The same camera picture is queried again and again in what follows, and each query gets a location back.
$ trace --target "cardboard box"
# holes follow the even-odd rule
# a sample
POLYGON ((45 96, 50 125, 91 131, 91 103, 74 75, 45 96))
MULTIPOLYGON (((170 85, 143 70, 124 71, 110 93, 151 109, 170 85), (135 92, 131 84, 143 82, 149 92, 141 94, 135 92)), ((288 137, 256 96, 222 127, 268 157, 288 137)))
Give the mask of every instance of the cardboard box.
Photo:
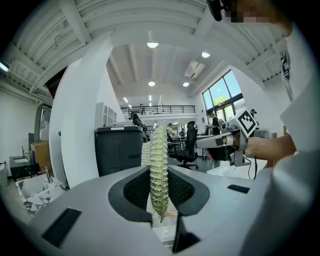
POLYGON ((39 164, 40 169, 44 167, 48 167, 49 170, 52 169, 48 141, 32 143, 31 150, 34 152, 35 161, 39 164))

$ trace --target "floor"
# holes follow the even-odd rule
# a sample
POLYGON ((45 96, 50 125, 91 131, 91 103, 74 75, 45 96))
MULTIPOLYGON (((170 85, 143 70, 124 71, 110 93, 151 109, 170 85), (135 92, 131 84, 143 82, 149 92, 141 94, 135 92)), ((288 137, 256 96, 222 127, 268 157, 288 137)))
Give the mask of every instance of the floor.
POLYGON ((22 202, 13 179, 8 180, 8 186, 0 188, 1 198, 11 216, 28 224, 31 216, 22 202))
MULTIPOLYGON (((181 165, 182 163, 174 158, 168 157, 168 165, 181 165)), ((203 172, 205 173, 208 170, 211 170, 215 167, 218 167, 219 164, 215 163, 214 161, 207 159, 206 161, 202 160, 201 157, 197 158, 194 162, 188 163, 188 164, 196 164, 199 166, 198 169, 196 169, 195 166, 192 166, 191 169, 203 172)), ((4 204, 7 207, 7 210, 11 213, 11 215, 15 218, 18 218, 22 222, 28 224, 31 221, 31 216, 28 213, 27 209, 25 208, 25 205, 23 204, 15 182, 10 179, 8 181, 8 186, 0 188, 0 193, 2 200, 4 204)))

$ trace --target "white cabinet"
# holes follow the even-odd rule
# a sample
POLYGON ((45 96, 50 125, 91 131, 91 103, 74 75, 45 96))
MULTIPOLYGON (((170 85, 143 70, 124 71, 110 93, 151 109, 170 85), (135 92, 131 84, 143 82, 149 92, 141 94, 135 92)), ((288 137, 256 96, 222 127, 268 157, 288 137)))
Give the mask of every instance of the white cabinet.
POLYGON ((117 113, 104 102, 99 102, 95 106, 94 128, 105 127, 117 122, 117 113))

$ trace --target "office chair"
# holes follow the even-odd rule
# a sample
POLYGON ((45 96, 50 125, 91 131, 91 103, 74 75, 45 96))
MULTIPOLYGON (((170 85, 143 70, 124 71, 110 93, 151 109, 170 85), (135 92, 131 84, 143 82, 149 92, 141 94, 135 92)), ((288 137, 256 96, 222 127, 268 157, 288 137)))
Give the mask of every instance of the office chair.
POLYGON ((197 140, 197 133, 198 130, 196 128, 188 128, 186 132, 186 141, 185 141, 185 149, 184 150, 178 150, 178 143, 171 143, 173 145, 174 153, 168 154, 170 158, 175 158, 179 162, 183 161, 183 164, 180 164, 178 166, 190 169, 190 167, 195 166, 196 169, 198 169, 198 165, 196 164, 187 164, 194 162, 198 154, 195 152, 195 143, 197 140))

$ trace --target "tree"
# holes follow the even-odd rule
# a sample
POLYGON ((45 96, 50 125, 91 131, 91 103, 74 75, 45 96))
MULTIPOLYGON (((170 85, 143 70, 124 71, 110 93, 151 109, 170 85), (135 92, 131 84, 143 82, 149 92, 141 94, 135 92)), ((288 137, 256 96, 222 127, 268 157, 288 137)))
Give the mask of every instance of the tree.
POLYGON ((227 96, 220 96, 220 98, 213 100, 213 105, 216 106, 222 102, 225 102, 226 100, 227 100, 227 96))

